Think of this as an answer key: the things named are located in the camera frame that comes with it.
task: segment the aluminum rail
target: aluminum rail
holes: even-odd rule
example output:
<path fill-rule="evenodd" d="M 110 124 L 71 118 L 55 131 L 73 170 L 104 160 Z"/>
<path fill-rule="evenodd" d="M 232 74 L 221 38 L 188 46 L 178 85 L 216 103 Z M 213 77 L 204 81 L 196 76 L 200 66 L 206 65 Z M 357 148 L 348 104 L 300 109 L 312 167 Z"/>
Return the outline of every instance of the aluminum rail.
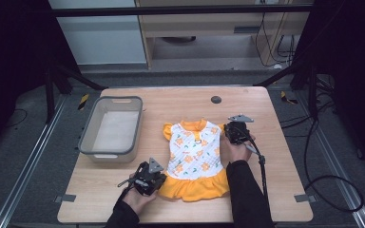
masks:
<path fill-rule="evenodd" d="M 301 103 L 304 111 L 309 114 L 308 108 L 306 106 L 307 103 L 305 95 L 301 91 L 296 91 L 295 93 L 299 98 L 299 102 Z M 328 163 L 328 166 L 331 169 L 331 172 L 336 176 L 342 177 L 346 180 L 350 180 L 349 175 L 346 173 L 345 169 L 342 167 L 339 160 L 337 159 L 335 155 L 336 152 L 331 147 L 323 130 L 319 126 L 317 127 L 316 136 L 321 145 L 322 153 Z M 337 182 L 337 185 L 348 206 L 350 208 L 356 208 L 360 204 L 360 198 L 357 194 L 357 191 L 351 185 L 346 184 L 340 180 Z M 358 227 L 365 228 L 365 206 L 363 206 L 360 210 L 353 212 L 352 214 Z"/>
<path fill-rule="evenodd" d="M 34 169 L 37 166 L 38 161 L 40 160 L 41 155 L 43 154 L 44 149 L 48 143 L 48 139 L 51 136 L 51 133 L 58 123 L 59 117 L 64 109 L 64 104 L 67 100 L 67 96 L 61 95 L 58 101 L 58 105 L 56 106 L 56 113 L 53 116 L 50 123 L 47 123 L 38 139 L 36 145 L 29 156 L 28 161 L 26 162 L 22 172 L 20 173 L 16 183 L 10 191 L 9 196 L 7 197 L 4 205 L 0 210 L 0 228 L 7 227 L 11 216 L 13 215 L 14 210 L 17 207 L 20 199 L 23 196 L 23 193 L 26 190 L 26 187 L 29 183 L 29 180 L 34 172 Z"/>

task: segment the white wall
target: white wall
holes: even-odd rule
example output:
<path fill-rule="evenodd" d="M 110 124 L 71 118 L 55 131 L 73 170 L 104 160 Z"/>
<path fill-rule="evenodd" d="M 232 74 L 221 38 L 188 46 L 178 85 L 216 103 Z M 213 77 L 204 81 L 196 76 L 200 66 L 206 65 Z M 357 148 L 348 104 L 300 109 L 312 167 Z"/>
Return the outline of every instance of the white wall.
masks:
<path fill-rule="evenodd" d="M 53 9 L 135 7 L 133 0 L 49 0 Z M 78 65 L 145 64 L 137 16 L 58 17 Z"/>

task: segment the wooden table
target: wooden table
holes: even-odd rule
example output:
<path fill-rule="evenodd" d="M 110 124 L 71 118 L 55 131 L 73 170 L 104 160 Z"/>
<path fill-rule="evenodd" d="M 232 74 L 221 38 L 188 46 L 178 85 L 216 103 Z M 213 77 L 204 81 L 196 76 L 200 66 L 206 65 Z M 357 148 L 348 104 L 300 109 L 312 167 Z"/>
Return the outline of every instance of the wooden table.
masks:
<path fill-rule="evenodd" d="M 306 222 L 313 212 L 308 201 L 296 202 L 294 195 L 304 194 L 298 171 L 281 131 L 277 114 L 264 87 L 147 87 L 106 89 L 102 96 L 139 96 L 144 101 L 141 137 L 137 158 L 131 163 L 98 163 L 80 154 L 67 188 L 74 202 L 63 201 L 58 219 L 63 223 L 106 222 L 122 188 L 117 184 L 134 173 L 141 162 L 153 157 L 164 168 L 169 160 L 168 140 L 163 124 L 200 118 L 215 124 L 227 124 L 230 116 L 244 114 L 253 118 L 247 127 L 257 139 L 265 156 L 266 179 L 272 219 L 275 222 Z M 221 97 L 213 104 L 213 96 Z M 227 164 L 221 147 L 221 160 Z M 261 186 L 258 157 L 250 161 Z M 140 215 L 141 223 L 157 222 L 230 222 L 229 196 L 197 202 L 167 200 L 157 197 Z"/>

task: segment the clear plastic bin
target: clear plastic bin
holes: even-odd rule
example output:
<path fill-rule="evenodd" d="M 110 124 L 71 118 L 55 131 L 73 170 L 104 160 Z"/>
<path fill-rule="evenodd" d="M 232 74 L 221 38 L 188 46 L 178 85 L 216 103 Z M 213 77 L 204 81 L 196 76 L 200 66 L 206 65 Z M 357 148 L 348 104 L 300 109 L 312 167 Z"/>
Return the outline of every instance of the clear plastic bin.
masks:
<path fill-rule="evenodd" d="M 95 162 L 132 162 L 142 121 L 140 97 L 101 97 L 90 113 L 79 149 Z"/>

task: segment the black cable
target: black cable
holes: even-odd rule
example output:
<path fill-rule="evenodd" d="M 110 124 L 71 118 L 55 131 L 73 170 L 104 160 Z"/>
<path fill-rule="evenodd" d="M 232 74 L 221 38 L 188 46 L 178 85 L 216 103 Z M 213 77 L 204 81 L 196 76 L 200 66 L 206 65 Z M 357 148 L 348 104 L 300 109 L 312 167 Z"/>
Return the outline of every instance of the black cable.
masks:
<path fill-rule="evenodd" d="M 318 108 L 317 112 L 321 111 L 322 109 L 324 109 L 326 106 L 332 104 L 332 102 L 327 102 L 326 104 L 322 105 L 321 107 Z M 282 126 L 281 128 L 284 129 L 284 128 L 289 128 L 289 127 L 292 127 L 292 126 L 296 126 L 296 125 L 299 125 L 299 124 L 302 124 L 304 123 L 305 121 L 307 121 L 308 119 L 312 118 L 311 116 L 302 116 L 302 117 L 295 117 L 291 120 L 287 120 L 287 121 L 281 121 L 281 123 L 284 123 L 284 122 L 290 122 L 292 120 L 296 120 L 296 119 L 299 119 L 299 118 L 303 118 L 301 121 L 299 122 L 296 122 L 296 123 L 292 123 L 290 125 L 285 125 L 285 126 Z"/>
<path fill-rule="evenodd" d="M 23 119 L 22 119 L 22 120 L 18 121 L 17 123 L 13 123 L 13 124 L 11 124 L 11 125 L 7 125 L 7 126 L 5 126 L 5 127 L 13 127 L 13 126 L 16 126 L 16 125 L 18 125 L 19 123 L 23 122 L 23 121 L 26 119 L 26 117 L 28 116 L 28 112 L 27 112 L 25 109 L 22 109 L 22 108 L 16 108 L 16 109 L 14 109 L 14 111 L 23 111 L 23 112 L 25 113 L 25 116 L 23 117 Z"/>
<path fill-rule="evenodd" d="M 313 128 L 315 126 L 315 124 L 318 122 L 318 119 L 315 119 L 313 120 L 313 123 L 312 123 L 312 126 L 310 128 L 310 131 L 309 131 L 309 134 L 307 136 L 307 140 L 306 140 L 306 145 L 305 145 L 305 149 L 304 149 L 304 157 L 303 157 L 303 162 L 304 162 L 304 170 L 305 170 L 305 174 L 306 174 L 306 178 L 307 178 L 307 181 L 309 181 L 309 183 L 304 187 L 304 190 L 307 190 L 309 187 L 312 187 L 314 189 L 314 191 L 325 201 L 327 202 L 329 205 L 331 205 L 332 207 L 334 207 L 335 209 L 339 210 L 339 211 L 342 211 L 342 212 L 347 212 L 347 213 L 353 213 L 353 212 L 356 212 L 358 210 L 360 210 L 363 205 L 364 205 L 364 198 L 363 198 L 363 195 L 360 193 L 360 191 L 357 189 L 357 187 L 351 183 L 350 181 L 342 178 L 342 177 L 339 177 L 339 176 L 335 176 L 335 175 L 324 175 L 324 176 L 320 176 L 318 178 L 315 178 L 313 180 L 311 180 L 310 178 L 310 175 L 309 175 L 309 172 L 308 172 L 308 167 L 307 167 L 307 151 L 308 151 L 308 145 L 309 145 L 309 142 L 310 142 L 310 138 L 311 138 L 311 135 L 312 135 L 312 132 L 313 132 Z M 360 198 L 360 204 L 357 206 L 357 208 L 355 209 L 348 209 L 348 208 L 341 208 L 337 205 L 335 205 L 334 203 L 332 203 L 331 201 L 327 200 L 315 187 L 314 187 L 314 183 L 317 182 L 317 181 L 320 181 L 320 180 L 323 180 L 323 179 L 339 179 L 341 181 L 345 181 L 347 182 L 348 184 L 350 184 L 356 191 L 357 191 L 357 194 Z"/>
<path fill-rule="evenodd" d="M 264 24 L 264 19 L 265 19 L 265 12 L 262 13 L 262 19 L 260 21 L 260 25 L 259 25 L 259 31 L 257 32 L 257 35 L 256 35 L 256 40 L 255 40 L 255 43 L 256 43 L 256 50 L 257 50 L 257 53 L 260 57 L 260 52 L 259 52 L 259 49 L 258 49 L 258 37 L 259 37 L 259 33 L 261 31 L 261 28 L 263 28 L 263 33 L 265 35 L 265 40 L 266 40 L 266 44 L 268 45 L 268 50 L 269 50 L 269 54 L 271 55 L 272 59 L 275 61 L 274 64 L 272 65 L 266 65 L 262 60 L 260 60 L 260 62 L 262 63 L 262 65 L 264 67 L 272 67 L 274 66 L 275 64 L 281 64 L 281 63 L 284 63 L 284 61 L 280 61 L 280 60 L 277 60 L 275 59 L 274 55 L 272 54 L 272 49 L 271 49 L 271 45 L 269 44 L 269 40 L 268 40 L 268 36 L 266 35 L 266 30 L 265 30 L 265 24 Z"/>

